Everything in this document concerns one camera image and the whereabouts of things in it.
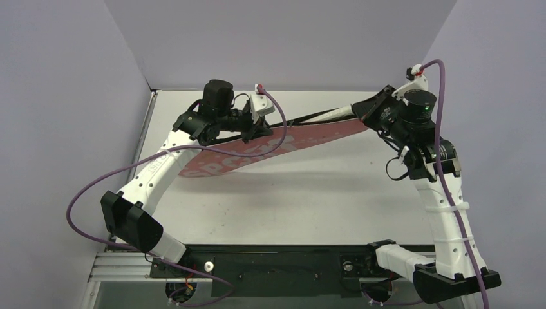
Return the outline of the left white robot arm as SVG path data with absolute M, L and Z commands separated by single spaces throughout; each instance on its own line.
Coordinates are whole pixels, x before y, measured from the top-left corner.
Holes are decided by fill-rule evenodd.
M 210 80 L 202 98 L 176 119 L 157 153 L 141 160 L 141 171 L 121 189 L 107 191 L 100 199 L 107 230 L 138 251 L 166 260 L 167 269 L 177 277 L 191 271 L 192 259 L 185 254 L 186 246 L 154 219 L 161 197 L 198 154 L 219 152 L 211 143 L 220 132 L 239 132 L 244 142 L 254 135 L 270 136 L 265 117 L 281 109 L 260 84 L 242 110 L 233 108 L 234 99 L 231 83 Z

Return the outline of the pink racket cover bag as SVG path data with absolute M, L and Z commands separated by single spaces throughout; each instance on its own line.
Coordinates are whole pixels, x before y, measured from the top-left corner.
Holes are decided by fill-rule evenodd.
M 228 154 L 202 151 L 178 175 L 184 178 L 218 176 L 275 156 L 356 135 L 368 129 L 355 115 L 313 122 L 314 117 L 327 111 L 289 120 L 287 132 L 284 132 L 281 122 L 274 124 L 270 127 L 272 136 L 257 138 L 249 143 L 243 143 L 240 135 L 217 139 L 212 146 L 227 151 Z

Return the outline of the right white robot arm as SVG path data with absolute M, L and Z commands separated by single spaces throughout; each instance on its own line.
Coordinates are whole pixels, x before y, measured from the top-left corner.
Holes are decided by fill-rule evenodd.
M 423 89 L 405 92 L 386 87 L 352 105 L 356 117 L 397 152 L 424 206 L 435 257 L 379 241 L 364 258 L 372 276 L 394 272 L 411 281 L 427 304 L 485 292 L 499 287 L 500 274 L 491 270 L 474 241 L 462 196 L 461 167 L 454 145 L 441 138 L 432 119 L 436 96 Z

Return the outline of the pink badminton racket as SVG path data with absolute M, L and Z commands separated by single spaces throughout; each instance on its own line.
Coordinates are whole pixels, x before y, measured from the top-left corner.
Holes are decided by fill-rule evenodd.
M 352 111 L 352 106 L 347 105 L 341 108 L 327 111 L 326 113 L 323 113 L 321 115 L 318 115 L 314 117 L 313 122 L 337 120 L 343 117 L 352 117 L 352 116 L 354 116 L 354 112 Z

